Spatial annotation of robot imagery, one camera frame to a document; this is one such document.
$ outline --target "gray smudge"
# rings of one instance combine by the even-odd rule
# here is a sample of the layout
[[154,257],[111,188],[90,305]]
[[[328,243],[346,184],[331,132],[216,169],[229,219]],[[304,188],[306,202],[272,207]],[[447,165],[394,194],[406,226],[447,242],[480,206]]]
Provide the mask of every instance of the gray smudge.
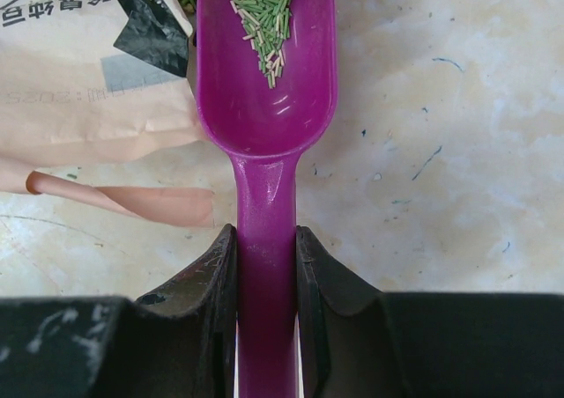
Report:
[[96,339],[87,339],[78,335],[72,337],[72,341],[80,345],[86,354],[86,365],[90,370],[89,384],[92,385],[96,380],[96,374],[98,373],[98,368],[100,367],[101,355],[100,355],[100,342]]
[[[35,338],[30,341],[30,343],[26,346],[27,352],[31,352],[32,354],[37,354],[43,344],[43,336],[45,334],[45,329],[47,326],[54,320],[61,318],[62,323],[72,323],[78,317],[78,312],[74,308],[67,308],[66,310],[61,310],[60,312],[56,312],[51,314],[50,316],[43,319],[41,325],[37,328],[37,334],[35,334]],[[58,330],[59,326],[55,326],[49,332],[49,336],[54,335]]]
[[106,315],[107,311],[108,309],[102,304],[97,304],[96,306],[94,306],[94,309],[92,311],[92,321],[101,321]]
[[106,328],[106,322],[101,321],[100,323],[96,323],[94,326],[92,326],[90,329],[88,329],[87,335],[88,336],[97,335],[97,334],[103,332],[105,328]]
[[10,349],[8,347],[0,348],[0,363],[3,363],[10,356]]

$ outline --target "white marble countertop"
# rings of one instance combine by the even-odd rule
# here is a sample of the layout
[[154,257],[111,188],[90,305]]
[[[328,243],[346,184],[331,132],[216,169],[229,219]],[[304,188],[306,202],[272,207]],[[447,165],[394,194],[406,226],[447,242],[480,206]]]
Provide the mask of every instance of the white marble countertop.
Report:
[[[385,291],[564,291],[562,0],[337,0],[340,101],[298,171],[299,223]],[[57,168],[97,185],[201,186],[215,229],[0,195],[0,294],[161,284],[235,220],[211,144]]]

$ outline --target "brown paper bag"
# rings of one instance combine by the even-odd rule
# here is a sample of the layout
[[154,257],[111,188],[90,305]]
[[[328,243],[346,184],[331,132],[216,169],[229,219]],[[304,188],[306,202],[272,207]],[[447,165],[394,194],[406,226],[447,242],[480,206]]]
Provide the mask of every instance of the brown paper bag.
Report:
[[[154,23],[144,24],[147,15]],[[124,41],[131,24],[137,37]],[[35,172],[125,162],[203,139],[186,72],[174,60],[182,56],[167,50],[191,32],[176,0],[0,0],[0,190],[212,225],[212,193],[201,188],[92,188]],[[151,57],[151,35],[150,45],[162,46],[152,52],[160,67],[136,57]]]

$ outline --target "green pellet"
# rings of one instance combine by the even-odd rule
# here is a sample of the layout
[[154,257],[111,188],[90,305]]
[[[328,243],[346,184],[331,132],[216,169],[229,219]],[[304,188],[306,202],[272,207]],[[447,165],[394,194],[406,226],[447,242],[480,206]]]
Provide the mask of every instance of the green pellet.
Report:
[[242,16],[242,25],[247,35],[245,41],[252,41],[256,51],[258,68],[267,78],[269,88],[276,88],[276,78],[282,76],[281,49],[284,40],[290,38],[289,10],[292,0],[232,0],[235,9]]

